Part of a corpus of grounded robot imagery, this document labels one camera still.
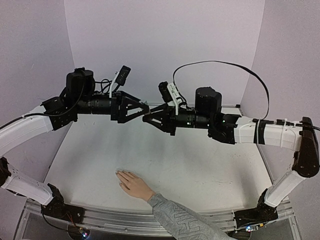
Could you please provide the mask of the green nail polish bottle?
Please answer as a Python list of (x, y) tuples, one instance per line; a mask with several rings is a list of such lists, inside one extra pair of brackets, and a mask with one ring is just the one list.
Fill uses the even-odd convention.
[(144, 116), (143, 116), (143, 117), (144, 117), (144, 118), (148, 118), (148, 117), (150, 117), (150, 116), (151, 116), (151, 114), (152, 114), (151, 112), (148, 112), (148, 113), (144, 114)]

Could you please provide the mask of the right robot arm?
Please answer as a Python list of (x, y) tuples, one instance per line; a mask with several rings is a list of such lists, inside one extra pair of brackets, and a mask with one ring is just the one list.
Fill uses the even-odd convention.
[(290, 169), (262, 195), (262, 204), (276, 208), (302, 181), (320, 170), (319, 145), (315, 126), (308, 117), (302, 121), (265, 120), (222, 113), (222, 95), (211, 87), (195, 91), (195, 106), (184, 109), (173, 84), (161, 86), (164, 104), (153, 108), (142, 120), (164, 133), (175, 135), (177, 128), (207, 129), (208, 137), (224, 144), (258, 144), (290, 149)]

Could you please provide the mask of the grey sleeved forearm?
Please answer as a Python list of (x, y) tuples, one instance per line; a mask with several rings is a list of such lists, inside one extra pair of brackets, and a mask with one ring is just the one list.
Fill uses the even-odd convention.
[(231, 240), (223, 230), (191, 209), (160, 193), (148, 202), (155, 219), (177, 240)]

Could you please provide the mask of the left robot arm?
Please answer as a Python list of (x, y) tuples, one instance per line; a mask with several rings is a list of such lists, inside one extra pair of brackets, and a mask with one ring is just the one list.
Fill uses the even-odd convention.
[(45, 133), (77, 122), (79, 114), (109, 115), (112, 121), (127, 123), (147, 114), (149, 106), (124, 92), (95, 90), (94, 73), (83, 67), (66, 76), (66, 86), (59, 96), (41, 103), (32, 111), (0, 127), (0, 187), (47, 206), (56, 218), (64, 218), (68, 208), (59, 189), (41, 183), (10, 165), (5, 154), (15, 147)]

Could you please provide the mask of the person's hand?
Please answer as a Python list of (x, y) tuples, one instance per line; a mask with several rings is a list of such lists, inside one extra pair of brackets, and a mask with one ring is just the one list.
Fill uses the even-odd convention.
[(132, 172), (118, 170), (115, 174), (122, 190), (131, 197), (147, 202), (156, 194), (142, 178)]

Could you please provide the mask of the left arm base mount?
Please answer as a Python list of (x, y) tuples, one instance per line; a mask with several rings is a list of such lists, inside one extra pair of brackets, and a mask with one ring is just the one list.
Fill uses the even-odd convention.
[(85, 209), (77, 205), (66, 204), (62, 196), (54, 196), (47, 205), (41, 205), (41, 212), (48, 217), (81, 224)]

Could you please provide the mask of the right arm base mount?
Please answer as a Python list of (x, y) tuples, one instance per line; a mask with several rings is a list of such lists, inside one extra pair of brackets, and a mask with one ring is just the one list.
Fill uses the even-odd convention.
[(271, 207), (264, 202), (259, 203), (254, 208), (237, 210), (234, 213), (236, 229), (244, 229), (249, 226), (265, 224), (278, 219), (276, 207)]

